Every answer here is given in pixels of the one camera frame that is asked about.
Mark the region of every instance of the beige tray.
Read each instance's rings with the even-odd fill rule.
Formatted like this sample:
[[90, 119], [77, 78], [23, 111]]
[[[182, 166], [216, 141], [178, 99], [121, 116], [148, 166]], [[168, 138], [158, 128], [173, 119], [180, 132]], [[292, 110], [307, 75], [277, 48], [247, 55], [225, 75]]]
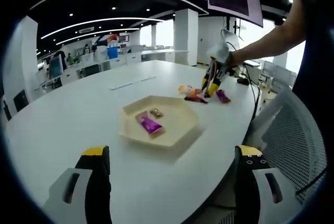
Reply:
[[[157, 108], [163, 117], [156, 119], [149, 111]], [[164, 130], [157, 135], [149, 135], [136, 121], [135, 116], [148, 111], [150, 119], [158, 122]], [[144, 144], [173, 147], [199, 123], [197, 114], [183, 99], [148, 96], [122, 108], [120, 135]]]

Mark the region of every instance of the office chair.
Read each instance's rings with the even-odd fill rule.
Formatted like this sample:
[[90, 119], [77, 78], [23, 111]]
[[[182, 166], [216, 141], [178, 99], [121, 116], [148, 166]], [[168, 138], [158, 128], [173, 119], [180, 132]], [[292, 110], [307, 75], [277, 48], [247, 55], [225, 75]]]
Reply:
[[86, 68], [83, 69], [83, 76], [87, 77], [93, 74], [97, 74], [100, 72], [100, 66], [97, 65], [92, 65], [92, 66], [88, 66]]
[[261, 75], [266, 78], [266, 82], [268, 79], [273, 77], [273, 74], [275, 72], [275, 64], [269, 61], [264, 61], [263, 68]]
[[316, 193], [327, 166], [324, 142], [311, 113], [290, 89], [283, 88], [251, 122], [245, 142], [262, 149], [269, 165], [294, 184], [301, 204]]
[[14, 105], [16, 107], [17, 112], [21, 111], [27, 105], [29, 105], [26, 92], [22, 90], [14, 97]]
[[292, 89], [291, 72], [281, 66], [275, 66], [270, 90], [278, 93], [283, 87]]
[[50, 59], [49, 70], [50, 70], [50, 78], [55, 78], [57, 76], [60, 76], [60, 74], [62, 74], [63, 63], [60, 55]]

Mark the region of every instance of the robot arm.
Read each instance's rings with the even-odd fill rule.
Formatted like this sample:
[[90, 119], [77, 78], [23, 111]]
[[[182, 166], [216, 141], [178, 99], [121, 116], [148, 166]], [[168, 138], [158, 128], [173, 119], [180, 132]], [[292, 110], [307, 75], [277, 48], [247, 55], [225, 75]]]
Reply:
[[231, 52], [226, 42], [222, 40], [208, 51], [208, 56], [210, 65], [202, 81], [202, 91], [205, 91], [206, 98], [211, 97], [219, 88], [231, 60]]

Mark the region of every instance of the candy wrapper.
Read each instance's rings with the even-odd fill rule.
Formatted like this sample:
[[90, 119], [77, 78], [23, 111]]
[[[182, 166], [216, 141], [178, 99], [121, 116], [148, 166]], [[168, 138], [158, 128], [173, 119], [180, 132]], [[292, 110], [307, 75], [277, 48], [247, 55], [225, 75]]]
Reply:
[[203, 98], [201, 98], [200, 96], [197, 96], [197, 95], [187, 95], [184, 99], [188, 100], [188, 101], [201, 102], [201, 103], [204, 103], [204, 104], [208, 103], [206, 100], [204, 100]]
[[148, 118], [148, 113], [146, 111], [137, 114], [136, 120], [143, 128], [145, 128], [148, 134], [153, 134], [163, 129], [162, 125]]
[[163, 117], [163, 113], [160, 112], [157, 108], [151, 109], [150, 113], [153, 114], [157, 119]]
[[216, 92], [216, 94], [222, 103], [227, 104], [231, 102], [231, 100], [226, 96], [224, 90], [220, 89]]
[[178, 91], [182, 94], [185, 94], [185, 95], [198, 95], [200, 93], [202, 93], [202, 90], [201, 89], [198, 89], [198, 88], [193, 88], [192, 86], [180, 86], [178, 88]]

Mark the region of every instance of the tv screen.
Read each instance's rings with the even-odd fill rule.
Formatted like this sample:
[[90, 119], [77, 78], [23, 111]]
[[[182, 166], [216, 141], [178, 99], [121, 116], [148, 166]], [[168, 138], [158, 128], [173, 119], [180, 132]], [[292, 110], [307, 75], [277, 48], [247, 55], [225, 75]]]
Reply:
[[208, 9], [231, 14], [263, 27], [260, 0], [208, 0]]

